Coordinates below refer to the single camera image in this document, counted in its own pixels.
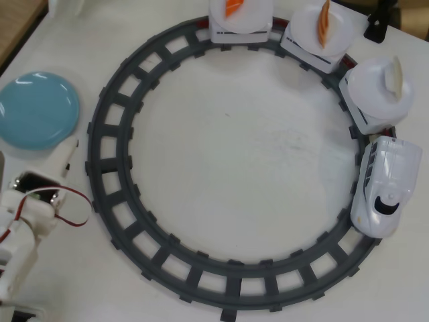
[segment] light blue dish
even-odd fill
[[[32,72],[0,91],[0,136],[17,148],[52,148],[72,133],[78,118],[78,95],[58,75]]]

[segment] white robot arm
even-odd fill
[[[12,305],[14,296],[36,263],[40,238],[49,235],[61,219],[58,211],[66,191],[86,198],[65,187],[68,162],[77,145],[74,137],[64,140],[41,167],[30,167],[19,173],[0,195],[1,307]],[[3,167],[4,157],[0,152],[0,179]]]

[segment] train car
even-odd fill
[[[365,148],[351,208],[351,220],[360,232],[374,238],[395,232],[414,192],[421,158],[420,147],[387,136]]]

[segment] toy train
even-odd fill
[[[351,208],[351,220],[360,232],[374,238],[395,232],[414,192],[421,158],[418,146],[387,136],[365,148]]]

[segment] gray train track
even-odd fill
[[[287,24],[286,20],[274,18],[273,31],[282,33]],[[326,290],[344,278],[354,275],[359,270],[360,263],[381,240],[365,236],[350,254],[347,254],[339,246],[338,242],[351,228],[351,206],[349,205],[339,213],[336,225],[332,230],[315,238],[316,242],[312,247],[306,250],[298,250],[283,260],[264,259],[254,264],[244,264],[238,260],[222,262],[210,258],[208,254],[193,252],[182,245],[175,235],[166,233],[157,225],[155,214],[146,209],[141,202],[138,186],[134,184],[131,177],[130,169],[133,164],[132,156],[129,155],[128,151],[128,142],[133,139],[131,126],[133,118],[143,108],[142,102],[147,92],[154,90],[160,84],[160,78],[167,71],[179,68],[180,62],[184,59],[192,56],[195,58],[204,56],[207,50],[230,50],[232,46],[246,46],[249,50],[263,48],[271,50],[280,58],[292,57],[300,63],[304,70],[312,70],[318,74],[322,84],[326,88],[332,89],[339,96],[341,109],[350,115],[338,87],[339,81],[346,71],[356,65],[356,62],[349,56],[344,57],[341,65],[334,73],[324,74],[284,50],[280,43],[275,40],[244,45],[213,44],[210,40],[198,40],[196,32],[206,28],[208,28],[208,17],[186,21],[150,38],[123,61],[107,86],[101,91],[93,120],[89,123],[88,161],[85,167],[90,179],[96,212],[100,214],[109,230],[112,243],[116,249],[121,250],[138,266],[141,274],[148,280],[154,279],[177,293],[183,301],[189,303],[197,301],[223,309],[221,320],[230,322],[235,321],[237,311],[240,310],[276,312],[281,311],[282,307],[287,305],[323,297]],[[173,54],[170,53],[166,44],[182,36],[186,38],[189,46]],[[162,61],[150,72],[146,72],[139,65],[153,53],[156,53]],[[119,89],[130,76],[140,80],[140,83],[131,96],[126,96],[119,93]],[[119,125],[105,124],[107,113],[112,104],[124,108]],[[356,155],[356,166],[359,166],[365,146],[369,143],[369,138],[363,136],[355,124],[349,129],[351,137],[359,143],[359,151]],[[395,136],[394,128],[388,130],[388,135]],[[114,158],[101,158],[101,140],[105,136],[117,138],[116,156]],[[117,172],[121,190],[108,195],[103,186],[102,175],[110,172]],[[351,194],[355,193],[357,180],[358,178],[351,187]],[[126,229],[119,225],[112,210],[115,205],[121,203],[127,203],[136,218],[136,222]],[[133,239],[143,231],[146,231],[161,246],[152,258],[147,257],[133,244]],[[337,265],[329,273],[317,278],[310,264],[325,254],[332,256]],[[186,280],[176,278],[162,270],[163,263],[170,255],[190,265],[191,269]],[[302,286],[280,292],[277,276],[292,271],[298,271],[303,281]],[[203,272],[225,276],[227,279],[225,292],[221,294],[198,287]],[[265,294],[241,296],[243,278],[263,278]]]

